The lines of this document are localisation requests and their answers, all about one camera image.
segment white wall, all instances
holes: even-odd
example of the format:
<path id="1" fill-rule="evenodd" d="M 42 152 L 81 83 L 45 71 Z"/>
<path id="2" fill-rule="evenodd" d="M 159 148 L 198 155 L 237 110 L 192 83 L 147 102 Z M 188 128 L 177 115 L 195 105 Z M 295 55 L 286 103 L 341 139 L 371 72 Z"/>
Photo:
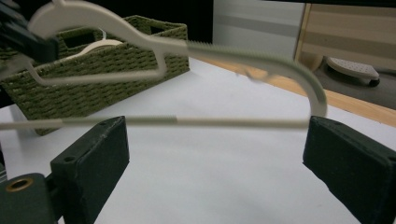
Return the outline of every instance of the white wall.
<path id="1" fill-rule="evenodd" d="M 214 0 L 213 43 L 292 58 L 303 3 Z"/>

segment wicker basket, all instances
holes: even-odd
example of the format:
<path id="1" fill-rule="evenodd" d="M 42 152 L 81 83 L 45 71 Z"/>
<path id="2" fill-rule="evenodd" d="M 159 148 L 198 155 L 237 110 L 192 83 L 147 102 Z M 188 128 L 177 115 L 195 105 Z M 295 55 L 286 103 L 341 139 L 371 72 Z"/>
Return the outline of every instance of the wicker basket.
<path id="1" fill-rule="evenodd" d="M 187 39 L 185 24 L 156 21 L 140 16 L 124 19 L 147 35 Z M 102 39 L 102 35 L 101 30 L 91 28 L 77 28 L 59 33 L 60 58 L 79 53 L 90 44 L 87 40 L 97 41 Z M 117 39 L 112 34 L 107 34 L 107 38 Z M 12 50 L 0 51 L 0 60 L 6 61 L 15 53 Z M 37 84 L 28 72 L 22 71 L 3 80 L 0 84 L 29 120 L 86 117 L 190 69 L 187 57 L 167 55 L 165 61 L 168 68 L 166 76 L 155 81 L 46 87 Z M 123 43 L 71 60 L 36 64 L 35 67 L 41 77 L 71 77 L 155 69 L 157 62 L 152 51 Z M 39 135 L 44 135 L 54 130 L 35 131 Z"/>

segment white table surface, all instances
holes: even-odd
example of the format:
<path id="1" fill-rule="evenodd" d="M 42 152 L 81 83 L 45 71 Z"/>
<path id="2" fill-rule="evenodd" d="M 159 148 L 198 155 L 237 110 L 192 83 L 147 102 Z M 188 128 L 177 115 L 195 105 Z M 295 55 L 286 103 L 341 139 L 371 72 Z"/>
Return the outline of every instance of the white table surface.
<path id="1" fill-rule="evenodd" d="M 190 72 L 93 116 L 307 118 L 301 95 L 190 59 Z M 330 106 L 336 119 L 396 149 L 396 129 Z M 0 121 L 23 119 L 14 106 Z M 89 128 L 1 131 L 8 177 L 50 173 Z M 131 161 L 96 223 L 359 223 L 303 164 L 307 130 L 129 127 Z"/>

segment white plastic hanger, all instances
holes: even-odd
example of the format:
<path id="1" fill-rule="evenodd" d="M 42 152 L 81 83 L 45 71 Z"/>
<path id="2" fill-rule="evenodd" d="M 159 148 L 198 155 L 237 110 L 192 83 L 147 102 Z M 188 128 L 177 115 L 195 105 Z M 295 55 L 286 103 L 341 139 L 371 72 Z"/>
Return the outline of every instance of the white plastic hanger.
<path id="1" fill-rule="evenodd" d="M 273 74 L 294 79 L 306 92 L 311 111 L 307 119 L 235 119 L 235 118 L 178 118 L 172 117 L 133 117 L 126 118 L 128 125 L 181 125 L 181 126 L 226 126 L 226 127 L 272 127 L 307 128 L 310 116 L 325 117 L 327 112 L 326 95 L 318 79 L 302 65 L 282 57 L 261 52 L 229 49 L 209 44 L 185 40 L 145 35 L 137 31 L 127 21 L 113 12 L 84 1 L 53 0 L 40 8 L 32 17 L 29 30 L 43 38 L 76 26 L 101 27 L 119 38 L 143 49 L 152 49 L 158 69 L 128 73 L 87 75 L 82 77 L 41 78 L 26 58 L 25 67 L 32 77 L 42 85 L 87 84 L 98 82 L 120 82 L 145 78 L 161 78 L 166 72 L 165 53 L 207 58 L 228 63 L 240 63 L 256 67 Z M 18 128 L 60 128 L 64 126 L 92 126 L 109 118 L 48 119 L 30 120 L 0 124 L 1 129 Z"/>
<path id="2" fill-rule="evenodd" d="M 75 54 L 75 55 L 71 55 L 69 57 L 66 57 L 66 60 L 69 59 L 74 59 L 76 57 L 82 56 L 84 54 L 87 54 L 95 49 L 99 49 L 102 47 L 106 47 L 106 46 L 117 46 L 122 44 L 122 42 L 115 40 L 115 39 L 107 39 L 107 35 L 106 35 L 106 31 L 102 30 L 102 39 L 95 41 L 93 43 L 91 43 L 90 45 L 88 45 L 87 47 L 85 47 L 80 53 Z"/>

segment woven basket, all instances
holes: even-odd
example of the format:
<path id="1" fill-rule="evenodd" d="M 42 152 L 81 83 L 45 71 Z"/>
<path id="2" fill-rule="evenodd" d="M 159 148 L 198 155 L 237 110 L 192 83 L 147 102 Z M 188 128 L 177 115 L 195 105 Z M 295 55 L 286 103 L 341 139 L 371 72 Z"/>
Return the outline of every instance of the woven basket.
<path id="1" fill-rule="evenodd" d="M 140 16 L 124 19 L 144 34 L 187 40 L 185 24 L 156 21 Z M 83 44 L 79 42 L 97 41 L 102 39 L 102 35 L 101 30 L 91 28 L 77 28 L 59 33 L 57 37 L 60 58 L 77 54 L 90 44 L 90 42 Z M 112 34 L 107 34 L 107 38 L 118 39 Z M 0 51 L 0 60 L 6 61 L 15 54 L 16 52 L 12 50 Z M 46 87 L 37 84 L 27 71 L 22 71 L 1 81 L 0 84 L 29 120 L 86 117 L 190 69 L 187 57 L 167 55 L 165 61 L 168 68 L 165 77 L 154 81 Z M 152 51 L 123 43 L 71 60 L 35 64 L 35 67 L 41 77 L 71 77 L 155 69 L 157 62 Z M 38 129 L 35 131 L 39 135 L 44 135 L 54 130 Z"/>

